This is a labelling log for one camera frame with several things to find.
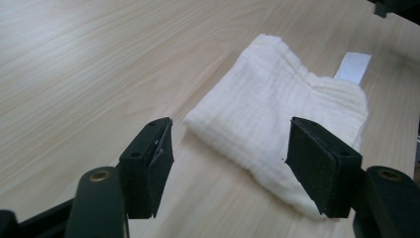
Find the white fabric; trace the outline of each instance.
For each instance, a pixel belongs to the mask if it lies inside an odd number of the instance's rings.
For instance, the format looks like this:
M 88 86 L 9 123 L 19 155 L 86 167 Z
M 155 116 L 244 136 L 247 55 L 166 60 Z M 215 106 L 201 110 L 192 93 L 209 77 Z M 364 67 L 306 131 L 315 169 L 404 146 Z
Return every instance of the white fabric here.
M 273 194 L 321 218 L 284 163 L 293 116 L 321 124 L 358 151 L 367 100 L 356 84 L 308 72 L 281 38 L 260 35 L 184 122 Z

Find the wooden table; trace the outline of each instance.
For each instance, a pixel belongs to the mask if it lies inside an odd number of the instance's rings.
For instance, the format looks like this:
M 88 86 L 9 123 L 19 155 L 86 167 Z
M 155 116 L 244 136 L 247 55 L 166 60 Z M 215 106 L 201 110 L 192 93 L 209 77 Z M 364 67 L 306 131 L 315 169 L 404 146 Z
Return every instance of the wooden table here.
M 353 219 L 303 217 L 181 121 L 259 34 L 322 76 L 365 53 L 363 166 L 412 176 L 420 27 L 372 11 L 366 0 L 0 1 L 0 208 L 22 221 L 72 198 L 84 173 L 115 166 L 169 116 L 175 163 L 157 219 L 130 221 L 132 237 L 354 237 Z

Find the folded cloth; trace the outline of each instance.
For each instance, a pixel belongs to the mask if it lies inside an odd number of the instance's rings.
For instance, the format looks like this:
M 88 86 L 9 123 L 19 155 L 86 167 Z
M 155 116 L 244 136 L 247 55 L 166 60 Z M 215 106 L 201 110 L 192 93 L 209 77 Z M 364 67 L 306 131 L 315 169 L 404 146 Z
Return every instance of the folded cloth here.
M 367 100 L 356 84 L 308 72 L 281 38 L 260 35 L 184 122 L 280 199 L 321 218 L 284 163 L 293 116 L 321 124 L 358 151 L 368 118 Z

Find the black plastic part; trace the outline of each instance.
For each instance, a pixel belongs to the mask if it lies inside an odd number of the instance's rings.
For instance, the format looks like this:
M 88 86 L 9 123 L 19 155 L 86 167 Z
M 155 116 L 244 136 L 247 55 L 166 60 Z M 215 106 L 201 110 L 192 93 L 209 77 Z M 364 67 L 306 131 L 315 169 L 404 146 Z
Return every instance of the black plastic part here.
M 15 213 L 12 211 L 0 210 L 0 237 L 21 237 L 18 221 L 16 220 Z
M 355 215 L 353 230 L 356 238 L 380 238 L 379 228 L 372 216 Z
M 328 217 L 348 217 L 362 156 L 321 125 L 291 120 L 286 163 Z
M 65 231 L 66 238 L 129 236 L 118 170 L 103 167 L 80 179 Z
M 73 199 L 20 224 L 22 237 L 63 237 Z
M 381 237 L 420 237 L 420 189 L 407 175 L 386 167 L 371 167 L 364 194 Z
M 374 13 L 382 18 L 387 13 L 395 13 L 420 25 L 420 0 L 368 0 L 375 5 Z
M 149 123 L 120 157 L 117 168 L 130 219 L 157 216 L 173 163 L 171 126 L 169 118 Z

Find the tabletop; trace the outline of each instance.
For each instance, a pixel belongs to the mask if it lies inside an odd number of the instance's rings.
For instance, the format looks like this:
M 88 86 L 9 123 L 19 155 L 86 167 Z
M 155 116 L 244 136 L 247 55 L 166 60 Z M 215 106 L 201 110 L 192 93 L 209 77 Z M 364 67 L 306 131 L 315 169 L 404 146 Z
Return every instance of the tabletop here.
M 0 208 L 20 221 L 74 197 L 115 166 L 150 121 L 173 119 L 175 162 L 156 219 L 132 237 L 354 237 L 314 221 L 200 142 L 185 114 L 259 34 L 281 37 L 310 71 L 371 55 L 363 168 L 413 176 L 420 27 L 366 0 L 0 1 Z

